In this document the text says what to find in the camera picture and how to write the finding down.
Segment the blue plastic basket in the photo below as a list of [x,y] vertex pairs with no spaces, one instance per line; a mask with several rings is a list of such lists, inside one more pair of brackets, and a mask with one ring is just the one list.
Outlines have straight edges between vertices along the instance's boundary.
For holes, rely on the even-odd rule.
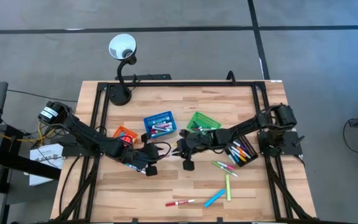
[[150,134],[150,136],[151,136],[150,129],[154,124],[157,124],[162,121],[172,122],[172,130],[171,131],[154,134],[154,136],[151,136],[151,138],[157,138],[157,137],[163,136],[165,134],[172,133],[177,129],[177,125],[175,124],[175,120],[173,119],[173,115],[172,115],[171,111],[167,111],[164,113],[146,117],[143,119],[143,121],[144,121],[144,127],[146,128],[146,131],[148,134]]

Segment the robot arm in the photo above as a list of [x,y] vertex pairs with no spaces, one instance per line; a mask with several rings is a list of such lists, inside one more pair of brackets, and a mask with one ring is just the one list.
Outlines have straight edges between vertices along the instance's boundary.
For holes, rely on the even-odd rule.
[[209,149],[224,149],[228,143],[238,137],[260,129],[268,129],[270,145],[279,147],[284,132],[292,129],[295,125],[296,119],[290,106],[283,104],[271,106],[257,113],[253,118],[228,129],[222,128],[199,133],[181,130],[182,139],[177,141],[178,146],[173,151],[173,155],[185,159],[183,161],[185,170],[194,170],[191,155],[195,153]]
[[68,131],[76,138],[77,143],[86,149],[103,153],[111,159],[131,164],[138,169],[147,167],[147,175],[157,174],[157,168],[151,165],[159,159],[158,147],[152,143],[147,144],[147,140],[142,149],[134,149],[133,144],[121,138],[108,138],[82,123],[67,105],[59,102],[49,101],[39,114],[39,120],[48,126]]

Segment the orange plastic basket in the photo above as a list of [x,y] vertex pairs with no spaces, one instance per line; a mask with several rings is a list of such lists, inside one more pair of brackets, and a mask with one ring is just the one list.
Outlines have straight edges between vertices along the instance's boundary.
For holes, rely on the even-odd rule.
[[[118,127],[117,131],[113,134],[113,137],[118,138],[119,136],[121,136],[121,133],[124,133],[123,135],[125,135],[125,136],[132,137],[132,141],[134,142],[134,144],[136,143],[137,134],[135,132],[125,128],[124,126]],[[126,142],[131,142],[130,138],[123,137],[122,140],[124,140]]]

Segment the wooden tabletop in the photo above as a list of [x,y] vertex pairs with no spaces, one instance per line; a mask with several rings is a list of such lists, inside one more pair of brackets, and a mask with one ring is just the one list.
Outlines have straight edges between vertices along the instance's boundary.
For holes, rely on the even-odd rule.
[[[86,81],[82,84],[76,116],[86,124],[91,120],[97,83]],[[282,82],[266,81],[266,87],[270,105],[287,104]],[[259,99],[263,108],[260,93]],[[99,106],[98,121],[101,117],[102,103],[103,100]],[[144,117],[167,110],[172,111],[178,130],[157,140],[169,142],[172,147],[180,138],[178,131],[186,128],[196,111],[219,121],[222,128],[229,128],[255,115],[251,88],[247,86],[137,87],[132,92],[132,99],[128,104],[124,106],[109,104],[106,121],[108,136],[112,136],[120,125],[141,135],[145,132]],[[259,152],[256,133],[248,134],[247,138]],[[212,151],[196,154],[192,158],[195,162],[193,172],[183,170],[183,159],[168,157],[157,163],[158,175],[146,177],[106,156],[102,157],[91,221],[130,222],[132,218],[138,218],[140,222],[211,222],[216,221],[216,217],[223,217],[227,222],[274,220],[262,156],[235,171],[238,177],[231,177],[230,202],[222,196],[209,208],[204,208],[204,202],[225,188],[224,171],[211,165],[211,161],[231,162],[226,155],[215,154]],[[69,158],[64,162],[51,218],[58,216],[60,192],[73,161],[74,158]],[[303,164],[293,156],[282,156],[282,161],[289,191],[307,213],[315,216]],[[81,166],[82,158],[69,176],[63,196],[63,208],[68,205],[77,191]],[[284,217],[282,195],[279,190],[277,192],[281,214]],[[86,192],[80,217],[85,216],[87,197]],[[165,203],[180,199],[195,199],[196,202],[165,207]]]

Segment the lamp base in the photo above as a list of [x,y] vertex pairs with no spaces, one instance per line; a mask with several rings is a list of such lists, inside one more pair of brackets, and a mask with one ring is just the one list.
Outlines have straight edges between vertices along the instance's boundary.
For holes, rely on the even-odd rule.
[[115,85],[111,87],[109,92],[110,101],[116,106],[125,105],[131,100],[132,93],[125,91],[122,85]]

